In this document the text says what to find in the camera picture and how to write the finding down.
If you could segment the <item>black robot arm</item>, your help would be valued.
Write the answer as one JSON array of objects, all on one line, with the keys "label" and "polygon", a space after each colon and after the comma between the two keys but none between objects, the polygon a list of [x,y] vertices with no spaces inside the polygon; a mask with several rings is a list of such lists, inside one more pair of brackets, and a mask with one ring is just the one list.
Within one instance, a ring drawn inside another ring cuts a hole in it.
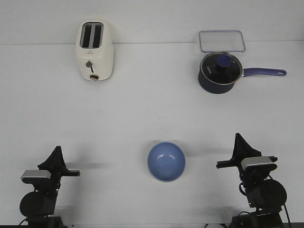
[{"label": "black robot arm", "polygon": [[81,179],[59,206],[68,224],[196,224],[231,219],[233,227],[280,227],[287,193],[269,174],[277,158],[263,156],[235,135],[232,157],[213,161],[217,148],[190,155],[178,141],[153,140],[140,161],[79,162]]},{"label": "black robot arm", "polygon": [[19,210],[26,217],[29,228],[63,228],[61,217],[54,217],[61,178],[69,175],[60,146],[56,146],[51,155],[37,170],[26,170],[21,181],[31,184],[34,190],[26,194]]}]

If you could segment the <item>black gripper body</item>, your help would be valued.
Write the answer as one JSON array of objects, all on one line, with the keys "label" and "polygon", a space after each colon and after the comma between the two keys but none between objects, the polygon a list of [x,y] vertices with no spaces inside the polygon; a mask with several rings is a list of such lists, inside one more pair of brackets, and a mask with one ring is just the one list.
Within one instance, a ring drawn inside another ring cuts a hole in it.
[{"label": "black gripper body", "polygon": [[239,167],[239,177],[245,188],[252,188],[253,186],[261,183],[265,180],[271,171],[277,168],[275,162],[278,158],[275,156],[269,156],[269,158],[274,162],[270,165],[249,167],[246,171],[242,170],[241,164]]},{"label": "black gripper body", "polygon": [[34,189],[41,191],[43,194],[49,197],[57,197],[58,191],[60,189],[61,173],[53,172],[51,173],[51,178],[49,180],[38,180],[33,183]]}]

